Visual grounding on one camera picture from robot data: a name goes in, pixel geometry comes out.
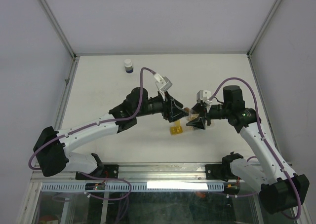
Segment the clear glass pill bottle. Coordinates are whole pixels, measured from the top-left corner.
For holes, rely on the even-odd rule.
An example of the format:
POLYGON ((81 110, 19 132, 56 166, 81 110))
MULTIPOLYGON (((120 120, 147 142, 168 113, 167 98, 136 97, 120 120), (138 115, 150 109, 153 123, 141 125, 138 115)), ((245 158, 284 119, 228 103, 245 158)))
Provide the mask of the clear glass pill bottle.
POLYGON ((188 116, 187 116, 186 120, 188 122, 195 120, 196 118, 199 118, 199 113, 197 113, 196 111, 187 108, 187 112, 188 112, 188 116))

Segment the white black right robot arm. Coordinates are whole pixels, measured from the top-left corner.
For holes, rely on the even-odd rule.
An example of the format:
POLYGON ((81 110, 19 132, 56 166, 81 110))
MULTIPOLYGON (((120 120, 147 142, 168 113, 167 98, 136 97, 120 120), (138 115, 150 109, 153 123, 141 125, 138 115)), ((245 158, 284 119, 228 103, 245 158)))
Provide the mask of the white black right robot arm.
POLYGON ((227 120, 248 143, 262 170, 254 168, 242 155, 231 152, 222 158, 218 168, 212 170, 213 176, 223 181, 235 176, 247 182, 259 194, 260 201, 269 214, 293 207, 300 209, 309 188, 308 178, 297 175, 278 150, 270 145, 257 111, 246 108, 239 86, 225 86, 223 98, 222 103, 214 105, 210 91, 199 91, 197 103, 192 108, 198 116, 189 121, 187 126, 206 129, 213 120, 227 120))

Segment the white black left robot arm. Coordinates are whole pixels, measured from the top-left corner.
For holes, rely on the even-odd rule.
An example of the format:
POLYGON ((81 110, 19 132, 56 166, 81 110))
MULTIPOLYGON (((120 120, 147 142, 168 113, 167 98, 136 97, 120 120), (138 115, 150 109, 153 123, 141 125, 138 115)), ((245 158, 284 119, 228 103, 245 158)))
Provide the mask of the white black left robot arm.
POLYGON ((61 172, 85 173, 93 179, 104 177, 106 169, 97 154, 84 155, 74 150, 130 129, 136 125, 138 117, 157 113, 170 123, 188 116, 183 104, 168 92, 149 97, 146 89, 136 87, 121 104, 88 124, 59 131, 46 127, 34 146, 39 169, 45 177, 61 172))

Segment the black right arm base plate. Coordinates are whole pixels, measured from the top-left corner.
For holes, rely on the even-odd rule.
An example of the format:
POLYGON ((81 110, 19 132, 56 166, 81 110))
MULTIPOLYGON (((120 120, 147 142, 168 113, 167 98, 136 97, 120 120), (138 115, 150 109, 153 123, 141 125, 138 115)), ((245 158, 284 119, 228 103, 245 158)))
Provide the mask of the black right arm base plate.
POLYGON ((207 180, 229 180, 228 170, 222 164, 206 164, 205 175, 207 180))

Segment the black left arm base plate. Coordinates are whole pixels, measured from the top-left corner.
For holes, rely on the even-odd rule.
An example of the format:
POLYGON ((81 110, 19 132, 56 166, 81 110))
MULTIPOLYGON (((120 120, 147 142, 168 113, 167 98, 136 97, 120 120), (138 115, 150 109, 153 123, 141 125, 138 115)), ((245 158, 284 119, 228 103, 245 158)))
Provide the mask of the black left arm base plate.
POLYGON ((104 164, 103 168, 97 168, 92 173, 88 174, 88 176, 83 173, 76 172, 75 179, 76 180, 93 180, 90 176, 95 178, 101 178, 104 180, 105 178, 116 179, 119 174, 119 165, 118 164, 104 164))

